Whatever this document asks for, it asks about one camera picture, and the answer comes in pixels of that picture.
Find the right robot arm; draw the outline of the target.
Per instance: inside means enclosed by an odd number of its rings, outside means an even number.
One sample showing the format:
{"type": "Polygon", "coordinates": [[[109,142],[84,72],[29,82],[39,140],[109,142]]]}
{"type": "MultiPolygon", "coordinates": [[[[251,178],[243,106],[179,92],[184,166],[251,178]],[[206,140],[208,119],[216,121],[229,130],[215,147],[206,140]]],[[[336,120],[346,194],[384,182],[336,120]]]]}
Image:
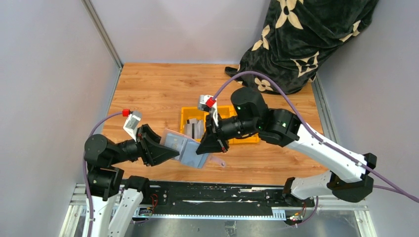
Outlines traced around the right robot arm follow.
{"type": "Polygon", "coordinates": [[[236,115],[222,118],[216,100],[201,95],[198,108],[207,112],[205,132],[196,153],[225,153],[231,139],[257,134],[268,144],[289,148],[311,157],[328,170],[306,178],[288,178],[281,199],[289,205],[314,197],[333,195],[357,203],[374,188],[369,175],[376,167],[377,157],[351,152],[304,124],[295,113],[286,109],[271,109],[261,93],[247,87],[230,97],[236,115]]]}

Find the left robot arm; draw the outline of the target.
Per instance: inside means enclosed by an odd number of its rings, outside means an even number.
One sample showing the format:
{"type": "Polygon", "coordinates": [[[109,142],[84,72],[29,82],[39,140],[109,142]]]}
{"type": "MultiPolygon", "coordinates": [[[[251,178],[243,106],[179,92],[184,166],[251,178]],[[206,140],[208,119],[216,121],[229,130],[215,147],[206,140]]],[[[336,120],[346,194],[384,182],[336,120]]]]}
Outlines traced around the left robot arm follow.
{"type": "Polygon", "coordinates": [[[160,144],[148,124],[134,129],[133,139],[114,143],[102,134],[91,135],[84,145],[86,162],[85,193],[87,217],[85,237],[122,237],[140,203],[156,207],[159,196],[150,190],[150,180],[130,176],[114,165],[142,160],[146,166],[159,165],[179,155],[179,151],[160,144]]]}

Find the beige leather card holder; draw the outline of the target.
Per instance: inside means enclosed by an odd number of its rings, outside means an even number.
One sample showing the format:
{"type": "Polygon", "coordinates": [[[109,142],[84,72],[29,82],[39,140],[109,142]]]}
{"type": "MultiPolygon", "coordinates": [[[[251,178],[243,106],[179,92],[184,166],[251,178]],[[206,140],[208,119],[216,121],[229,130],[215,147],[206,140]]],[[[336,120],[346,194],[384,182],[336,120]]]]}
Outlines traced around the beige leather card holder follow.
{"type": "Polygon", "coordinates": [[[222,168],[227,166],[223,159],[214,156],[214,154],[196,154],[200,142],[170,129],[163,131],[160,144],[178,151],[179,155],[172,159],[185,166],[202,169],[209,162],[216,163],[222,168]]]}

